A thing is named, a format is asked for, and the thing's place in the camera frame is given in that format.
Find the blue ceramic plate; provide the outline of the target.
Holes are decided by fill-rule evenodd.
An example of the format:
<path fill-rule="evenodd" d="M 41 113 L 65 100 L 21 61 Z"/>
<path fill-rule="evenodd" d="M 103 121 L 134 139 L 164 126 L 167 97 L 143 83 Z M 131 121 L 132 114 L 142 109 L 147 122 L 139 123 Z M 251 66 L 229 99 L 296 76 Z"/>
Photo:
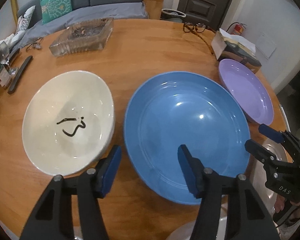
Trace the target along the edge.
<path fill-rule="evenodd" d="M 123 124 L 128 156 L 155 193 L 172 202 L 198 205 L 186 186 L 178 148 L 218 174 L 246 171 L 247 120 L 230 93 L 191 72 L 166 72 L 145 81 L 131 97 Z"/>

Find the purple ceramic plate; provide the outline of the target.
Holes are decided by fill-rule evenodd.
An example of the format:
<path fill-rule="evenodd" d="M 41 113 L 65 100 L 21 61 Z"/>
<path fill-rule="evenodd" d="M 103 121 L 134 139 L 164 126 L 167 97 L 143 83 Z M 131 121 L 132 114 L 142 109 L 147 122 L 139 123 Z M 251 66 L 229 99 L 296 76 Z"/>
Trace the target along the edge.
<path fill-rule="evenodd" d="M 258 77 L 243 64 L 223 59 L 218 66 L 219 78 L 250 122 L 271 125 L 274 109 L 271 98 Z"/>

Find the cream ceramic bowl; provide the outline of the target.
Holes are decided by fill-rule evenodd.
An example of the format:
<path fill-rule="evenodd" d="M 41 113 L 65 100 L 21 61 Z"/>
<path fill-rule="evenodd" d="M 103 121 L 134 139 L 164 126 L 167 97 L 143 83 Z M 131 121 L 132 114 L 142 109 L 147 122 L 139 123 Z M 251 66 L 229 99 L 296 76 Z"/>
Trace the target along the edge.
<path fill-rule="evenodd" d="M 24 151 L 38 170 L 68 176 L 105 154 L 114 128 L 108 85 L 94 73 L 76 70 L 52 78 L 34 94 L 21 135 Z"/>

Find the tissue box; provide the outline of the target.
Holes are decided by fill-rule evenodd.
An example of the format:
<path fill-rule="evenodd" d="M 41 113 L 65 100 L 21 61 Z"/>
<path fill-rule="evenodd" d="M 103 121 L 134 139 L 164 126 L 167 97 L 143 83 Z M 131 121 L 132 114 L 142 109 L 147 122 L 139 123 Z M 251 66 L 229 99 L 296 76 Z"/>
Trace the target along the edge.
<path fill-rule="evenodd" d="M 261 62 L 256 57 L 256 46 L 239 35 L 231 35 L 219 29 L 211 42 L 214 55 L 218 61 L 223 59 L 235 60 L 253 73 L 257 73 L 262 67 Z"/>

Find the red fire extinguisher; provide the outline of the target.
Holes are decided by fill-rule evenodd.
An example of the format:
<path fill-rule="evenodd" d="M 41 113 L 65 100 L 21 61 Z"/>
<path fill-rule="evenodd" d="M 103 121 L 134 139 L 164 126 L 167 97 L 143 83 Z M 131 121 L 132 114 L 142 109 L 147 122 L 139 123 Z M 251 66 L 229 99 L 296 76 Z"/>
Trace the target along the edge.
<path fill-rule="evenodd" d="M 243 31 L 246 29 L 247 25 L 240 22 L 234 22 L 230 24 L 230 26 L 227 28 L 226 32 L 231 35 L 239 35 L 241 36 Z"/>

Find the tortoiseshell eyeglasses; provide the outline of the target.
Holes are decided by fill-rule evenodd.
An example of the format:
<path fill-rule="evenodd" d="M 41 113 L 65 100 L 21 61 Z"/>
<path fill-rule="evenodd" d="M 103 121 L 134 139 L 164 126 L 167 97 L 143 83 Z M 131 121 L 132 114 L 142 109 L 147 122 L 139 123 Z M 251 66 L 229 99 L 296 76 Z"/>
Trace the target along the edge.
<path fill-rule="evenodd" d="M 207 46 L 209 49 L 210 53 L 213 55 L 214 51 L 211 45 L 208 44 L 208 42 L 202 37 L 202 33 L 206 30 L 206 25 L 203 23 L 190 23 L 190 22 L 185 22 L 183 23 L 183 32 L 184 33 L 192 33 L 193 35 L 197 36 L 200 38 Z"/>

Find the dark brown door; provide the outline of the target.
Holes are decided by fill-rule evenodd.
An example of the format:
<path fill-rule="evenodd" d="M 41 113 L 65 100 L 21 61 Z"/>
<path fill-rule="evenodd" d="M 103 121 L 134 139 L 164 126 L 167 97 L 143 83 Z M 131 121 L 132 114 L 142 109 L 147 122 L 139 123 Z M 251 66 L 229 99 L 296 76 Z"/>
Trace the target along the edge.
<path fill-rule="evenodd" d="M 177 10 L 186 14 L 185 21 L 203 23 L 218 30 L 232 0 L 179 0 Z"/>

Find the black remote control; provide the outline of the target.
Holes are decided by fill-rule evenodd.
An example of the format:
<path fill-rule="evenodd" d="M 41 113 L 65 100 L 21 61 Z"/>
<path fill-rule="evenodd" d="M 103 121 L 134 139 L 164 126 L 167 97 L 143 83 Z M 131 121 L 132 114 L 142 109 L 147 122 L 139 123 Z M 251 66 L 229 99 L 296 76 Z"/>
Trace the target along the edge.
<path fill-rule="evenodd" d="M 21 65 L 21 67 L 19 68 L 16 76 L 14 77 L 11 85 L 9 86 L 9 89 L 7 91 L 8 94 L 13 94 L 16 90 L 17 90 L 17 87 L 18 87 L 18 84 L 23 76 L 23 73 L 25 72 L 26 68 L 28 67 L 28 65 L 31 63 L 33 59 L 33 56 L 30 55 L 28 56 L 25 61 L 23 62 L 23 64 Z"/>

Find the grey trash bin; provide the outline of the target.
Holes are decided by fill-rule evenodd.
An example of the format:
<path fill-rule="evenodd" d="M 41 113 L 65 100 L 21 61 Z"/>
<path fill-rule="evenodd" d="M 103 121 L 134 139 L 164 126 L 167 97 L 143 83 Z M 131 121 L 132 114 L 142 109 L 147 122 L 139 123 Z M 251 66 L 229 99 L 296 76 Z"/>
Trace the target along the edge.
<path fill-rule="evenodd" d="M 160 15 L 161 20 L 177 23 L 183 23 L 186 17 L 184 12 L 167 8 L 162 9 Z"/>

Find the wine glass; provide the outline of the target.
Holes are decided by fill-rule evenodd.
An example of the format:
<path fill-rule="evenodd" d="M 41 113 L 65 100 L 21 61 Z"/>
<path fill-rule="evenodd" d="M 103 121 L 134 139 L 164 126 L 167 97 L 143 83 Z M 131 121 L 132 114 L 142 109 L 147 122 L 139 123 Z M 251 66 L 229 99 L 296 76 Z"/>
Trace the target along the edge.
<path fill-rule="evenodd" d="M 5 41 L 0 43 L 0 63 L 8 67 L 8 72 L 11 77 L 15 77 L 18 68 L 10 66 L 10 51 Z"/>

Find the glass ashtray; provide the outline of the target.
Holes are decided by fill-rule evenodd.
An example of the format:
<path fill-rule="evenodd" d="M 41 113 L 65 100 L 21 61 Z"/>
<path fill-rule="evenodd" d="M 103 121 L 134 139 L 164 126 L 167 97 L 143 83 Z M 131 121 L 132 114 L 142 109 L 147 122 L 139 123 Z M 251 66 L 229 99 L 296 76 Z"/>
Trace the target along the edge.
<path fill-rule="evenodd" d="M 114 27 L 114 19 L 100 18 L 67 27 L 49 46 L 54 57 L 103 50 Z"/>

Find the white patterned cushion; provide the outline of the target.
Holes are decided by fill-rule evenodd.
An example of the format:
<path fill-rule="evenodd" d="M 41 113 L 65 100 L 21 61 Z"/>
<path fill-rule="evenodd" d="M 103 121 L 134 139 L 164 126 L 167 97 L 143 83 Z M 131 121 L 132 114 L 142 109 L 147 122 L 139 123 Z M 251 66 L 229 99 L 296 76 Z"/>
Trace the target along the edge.
<path fill-rule="evenodd" d="M 36 12 L 36 6 L 29 7 L 22 15 L 19 16 L 15 34 L 20 31 L 25 31 L 31 28 L 35 24 L 34 13 Z"/>

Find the teal patterned cushion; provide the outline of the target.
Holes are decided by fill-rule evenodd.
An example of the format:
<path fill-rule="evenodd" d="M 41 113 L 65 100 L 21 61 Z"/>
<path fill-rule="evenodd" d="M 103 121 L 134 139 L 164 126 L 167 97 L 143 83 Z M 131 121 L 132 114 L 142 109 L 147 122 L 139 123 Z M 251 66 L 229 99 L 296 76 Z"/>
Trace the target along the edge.
<path fill-rule="evenodd" d="M 72 0 L 40 0 L 42 24 L 72 12 Z"/>

